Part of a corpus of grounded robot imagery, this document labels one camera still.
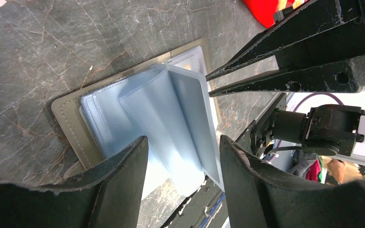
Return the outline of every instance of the cable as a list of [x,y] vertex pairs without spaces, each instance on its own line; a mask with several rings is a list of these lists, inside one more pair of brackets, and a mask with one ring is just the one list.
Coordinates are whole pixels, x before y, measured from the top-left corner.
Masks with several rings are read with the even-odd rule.
[[307,147],[304,147],[304,146],[284,146],[284,147],[278,147],[278,148],[275,148],[275,149],[270,150],[267,153],[267,155],[270,155],[271,153],[276,153],[276,152],[279,152],[279,151],[305,150],[306,148]]
[[[306,96],[305,98],[303,98],[303,100],[301,100],[297,105],[296,107],[293,109],[293,112],[296,112],[298,110],[298,108],[300,108],[300,106],[308,99],[314,97],[314,96],[317,96],[317,95],[325,95],[325,96],[329,96],[331,97],[332,99],[334,99],[338,105],[344,105],[344,103],[335,95],[333,94],[325,94],[325,93],[313,93],[313,94],[310,94],[308,96]],[[279,140],[278,144],[276,145],[276,148],[279,148],[279,146],[282,144],[282,140]]]

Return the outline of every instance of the card holder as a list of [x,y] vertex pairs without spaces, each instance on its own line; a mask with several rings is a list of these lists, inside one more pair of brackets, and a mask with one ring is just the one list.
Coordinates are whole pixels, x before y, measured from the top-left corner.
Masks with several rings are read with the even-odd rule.
[[[143,135],[139,127],[129,121],[124,108],[118,102],[123,96],[139,85],[153,80],[165,66],[158,64],[149,70],[130,76],[122,81],[102,87],[81,97],[81,114],[92,132],[104,158],[120,152],[130,142]],[[142,198],[169,178],[169,173],[158,161],[149,142],[148,164]]]
[[105,157],[103,156],[101,148],[96,146],[96,143],[94,142],[93,137],[89,133],[86,125],[81,124],[83,120],[81,113],[79,112],[81,106],[80,98],[83,95],[89,94],[97,89],[114,83],[115,81],[123,80],[125,77],[129,77],[147,70],[153,64],[164,63],[170,58],[184,55],[185,52],[190,51],[196,46],[200,46],[202,48],[205,59],[205,68],[209,71],[211,65],[209,60],[207,40],[206,38],[200,38],[175,50],[166,52],[158,57],[140,63],[137,66],[117,75],[111,76],[90,86],[60,97],[52,103],[51,109],[55,119],[61,126],[65,136],[67,137],[85,170],[102,162]]
[[162,71],[119,100],[131,122],[148,137],[177,191],[184,196],[194,193],[204,173],[169,72]]
[[158,75],[164,65],[155,65],[149,70],[100,88],[81,97],[81,106],[86,119],[97,138],[104,158],[108,159],[140,136],[140,132],[124,114],[118,97],[145,84]]

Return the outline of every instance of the gray marble countertop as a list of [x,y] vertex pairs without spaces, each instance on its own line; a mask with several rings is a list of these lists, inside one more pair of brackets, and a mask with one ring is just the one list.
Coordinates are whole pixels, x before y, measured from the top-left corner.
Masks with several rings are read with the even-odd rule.
[[[50,110],[56,98],[201,37],[215,69],[263,29],[240,0],[9,0],[0,7],[0,177],[58,183],[77,161]],[[270,58],[214,83],[275,68]],[[235,139],[273,96],[219,97],[217,133]]]

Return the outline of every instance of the red object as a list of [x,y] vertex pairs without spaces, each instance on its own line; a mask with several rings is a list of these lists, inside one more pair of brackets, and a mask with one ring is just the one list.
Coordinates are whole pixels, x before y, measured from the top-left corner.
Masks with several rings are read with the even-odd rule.
[[321,172],[320,162],[317,159],[316,162],[310,166],[310,170],[306,175],[306,179],[318,182],[318,174],[320,172]]
[[264,27],[269,28],[275,24],[273,15],[278,8],[279,0],[243,0],[255,19]]

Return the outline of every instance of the hand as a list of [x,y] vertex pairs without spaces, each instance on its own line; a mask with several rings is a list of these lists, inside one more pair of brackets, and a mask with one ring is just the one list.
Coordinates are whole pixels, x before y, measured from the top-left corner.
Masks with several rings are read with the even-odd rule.
[[346,162],[332,159],[328,164],[328,170],[338,183],[344,182]]

